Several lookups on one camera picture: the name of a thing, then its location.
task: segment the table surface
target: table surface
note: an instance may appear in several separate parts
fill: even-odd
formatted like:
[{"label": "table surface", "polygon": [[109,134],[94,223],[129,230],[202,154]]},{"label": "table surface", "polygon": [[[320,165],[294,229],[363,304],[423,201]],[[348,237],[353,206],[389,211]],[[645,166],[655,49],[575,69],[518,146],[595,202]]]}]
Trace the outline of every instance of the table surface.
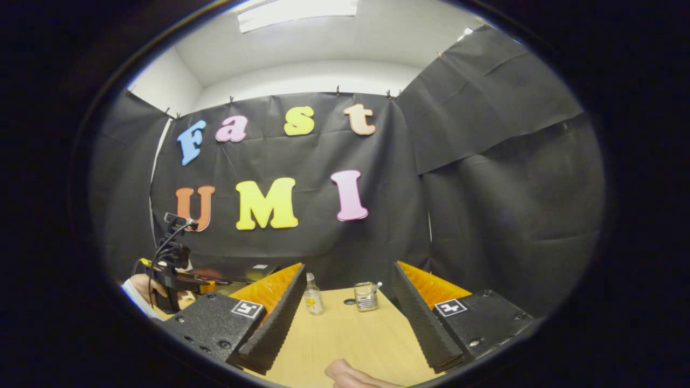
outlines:
[{"label": "table surface", "polygon": [[[440,376],[429,368],[407,319],[379,292],[379,308],[359,312],[344,304],[353,289],[322,291],[324,313],[313,316],[302,303],[273,367],[265,376],[288,387],[332,387],[324,370],[344,358],[353,368],[380,380],[413,385]],[[192,301],[183,300],[180,307]],[[157,309],[163,319],[170,315]]]}]

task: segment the glass bottle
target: glass bottle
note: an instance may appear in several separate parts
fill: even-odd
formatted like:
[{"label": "glass bottle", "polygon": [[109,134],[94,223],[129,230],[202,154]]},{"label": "glass bottle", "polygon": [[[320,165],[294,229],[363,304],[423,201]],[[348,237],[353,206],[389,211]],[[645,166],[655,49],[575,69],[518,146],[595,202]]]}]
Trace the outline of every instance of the glass bottle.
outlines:
[{"label": "glass bottle", "polygon": [[321,301],[321,290],[319,290],[319,287],[316,287],[316,284],[314,283],[314,274],[311,272],[306,274],[304,302],[306,303],[306,309],[310,314],[318,316],[324,312],[324,304]]}]

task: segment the black curtain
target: black curtain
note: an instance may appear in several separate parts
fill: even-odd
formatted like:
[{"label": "black curtain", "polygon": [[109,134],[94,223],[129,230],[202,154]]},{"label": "black curtain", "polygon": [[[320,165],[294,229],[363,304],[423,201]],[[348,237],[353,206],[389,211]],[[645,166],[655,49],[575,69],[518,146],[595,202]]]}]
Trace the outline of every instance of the black curtain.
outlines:
[{"label": "black curtain", "polygon": [[[377,127],[358,135],[343,110],[363,104]],[[307,135],[284,132],[286,112],[315,111]],[[218,142],[225,118],[248,118],[246,138]],[[156,237],[178,188],[214,186],[211,221],[183,240],[195,266],[301,261],[323,289],[381,280],[403,260],[469,291],[495,289],[540,316],[569,292],[589,261],[602,221],[604,176],[587,116],[567,87],[520,43],[477,29],[437,58],[397,99],[300,93],[238,101],[175,120],[152,186],[152,159],[166,117],[136,97],[110,112],[95,150],[92,212],[109,266],[123,279],[151,254],[148,190]],[[200,154],[182,166],[177,137],[199,120]],[[331,174],[354,169],[363,220],[340,222]],[[239,231],[235,185],[264,195],[296,181],[299,226]],[[127,239],[127,245],[121,242]]]},{"label": "black curtain", "polygon": [[477,29],[397,100],[431,223],[428,269],[541,316],[591,259],[602,158],[566,86],[520,43]]},{"label": "black curtain", "polygon": [[94,140],[89,211],[95,242],[115,281],[130,276],[139,258],[155,249],[148,197],[158,141],[168,116],[122,93],[109,107]]},{"label": "black curtain", "polygon": [[[343,113],[353,104],[373,111],[369,124],[376,131],[358,135]],[[310,106],[315,128],[307,135],[288,136],[286,112]],[[218,142],[216,131],[230,116],[248,118],[246,137],[240,142]],[[182,166],[177,137],[200,119],[206,121],[200,154]],[[174,122],[161,148],[152,186],[152,208],[157,234],[163,231],[165,212],[177,210],[175,191],[190,187],[190,215],[200,215],[196,190],[211,185],[211,220],[200,233],[187,233],[195,266],[214,262],[246,264],[306,264],[322,289],[352,287],[356,282],[382,281],[390,286],[392,263],[405,260],[422,266],[429,257],[427,210],[422,181],[415,172],[410,139],[402,111],[379,95],[300,93],[260,97],[191,113]],[[358,170],[362,206],[368,216],[341,222],[337,187],[331,174]],[[296,181],[292,203],[299,225],[274,229],[258,225],[237,230],[239,193],[235,185],[255,181],[263,195],[274,180]]]}]

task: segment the white ceiling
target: white ceiling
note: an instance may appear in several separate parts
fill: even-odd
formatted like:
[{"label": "white ceiling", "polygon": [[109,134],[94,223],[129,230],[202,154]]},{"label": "white ceiling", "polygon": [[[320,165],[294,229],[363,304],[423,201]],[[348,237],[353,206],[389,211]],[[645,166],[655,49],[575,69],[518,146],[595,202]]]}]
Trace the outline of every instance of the white ceiling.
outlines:
[{"label": "white ceiling", "polygon": [[203,87],[242,73],[284,64],[362,60],[429,65],[481,23],[440,0],[359,0],[355,17],[281,23],[245,34],[237,15],[221,14],[175,46]]}]

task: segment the white sleeve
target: white sleeve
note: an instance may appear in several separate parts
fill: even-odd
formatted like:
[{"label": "white sleeve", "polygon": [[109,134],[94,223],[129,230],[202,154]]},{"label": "white sleeve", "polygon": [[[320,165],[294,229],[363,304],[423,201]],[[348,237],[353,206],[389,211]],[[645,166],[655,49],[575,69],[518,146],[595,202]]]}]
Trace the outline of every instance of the white sleeve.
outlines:
[{"label": "white sleeve", "polygon": [[143,311],[143,313],[145,313],[149,318],[161,319],[151,305],[148,304],[144,297],[139,294],[136,288],[134,288],[134,285],[129,279],[127,279],[127,281],[122,285],[122,291],[125,291],[132,302],[134,302],[134,304],[137,305],[139,309]]}]

